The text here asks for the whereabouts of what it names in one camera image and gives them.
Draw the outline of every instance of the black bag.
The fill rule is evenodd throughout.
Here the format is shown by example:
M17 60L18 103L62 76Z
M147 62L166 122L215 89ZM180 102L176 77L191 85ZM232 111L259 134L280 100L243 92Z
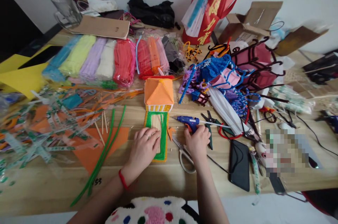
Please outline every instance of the black bag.
M130 13L140 19L144 24L172 29L174 27L175 13L169 0L157 6L148 6L143 0L129 0Z

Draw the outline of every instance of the white-handled scissors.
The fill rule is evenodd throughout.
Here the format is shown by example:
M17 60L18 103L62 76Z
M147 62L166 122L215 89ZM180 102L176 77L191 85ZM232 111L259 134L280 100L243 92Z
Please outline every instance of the white-handled scissors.
M194 162L191 159L190 153L188 152L188 150L186 150L183 145L176 139L176 137L173 135L173 141L175 142L175 144L179 147L179 151L180 151L180 163L182 168L184 169L185 172L189 173L189 174L194 174L196 172L195 166L194 166ZM183 164L182 161L182 155L184 155L187 160L193 165L194 169L193 170L187 170Z

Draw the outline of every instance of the hand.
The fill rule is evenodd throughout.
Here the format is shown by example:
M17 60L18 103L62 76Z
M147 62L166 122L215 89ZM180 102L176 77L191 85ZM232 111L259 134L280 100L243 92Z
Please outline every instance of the hand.
M128 186L149 166L160 142L161 133L156 128L145 127L135 133L129 160L121 170Z
M187 147L193 158L194 164L197 165L199 161L206 160L207 145L210 143L211 133L204 125L198 125L197 130L193 135L190 135L188 128L184 130Z

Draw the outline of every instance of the smartphone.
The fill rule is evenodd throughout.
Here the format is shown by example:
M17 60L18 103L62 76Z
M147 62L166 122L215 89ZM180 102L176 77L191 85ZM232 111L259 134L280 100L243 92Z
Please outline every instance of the smartphone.
M239 188L250 191L249 148L237 140L231 141L229 181Z
M40 52L38 55L33 57L31 60L28 60L26 63L24 63L22 66L20 66L18 69L23 69L26 67L36 66L38 64L46 63L49 59L51 59L53 56L55 56L60 50L62 46L50 46L44 51Z

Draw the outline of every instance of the popsicle stick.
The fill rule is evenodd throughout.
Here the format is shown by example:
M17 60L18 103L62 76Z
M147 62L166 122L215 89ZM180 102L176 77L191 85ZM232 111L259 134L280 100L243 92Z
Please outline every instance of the popsicle stick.
M105 142L104 142L104 140L103 140L103 138L102 138L102 135L101 135L100 130L99 130L99 127L98 127L98 124L97 124L96 122L95 122L94 124L95 124L95 127L96 127L97 131L98 131L98 134L99 134L99 136L100 136L100 139L101 139L103 145L105 146L106 144L105 144Z
M103 135L103 114L101 115L101 118L102 118L102 120L101 120L101 132L102 132L102 135Z
M107 124L106 111L103 111L103 115L104 115L104 117L105 117L106 133L108 133L108 124Z

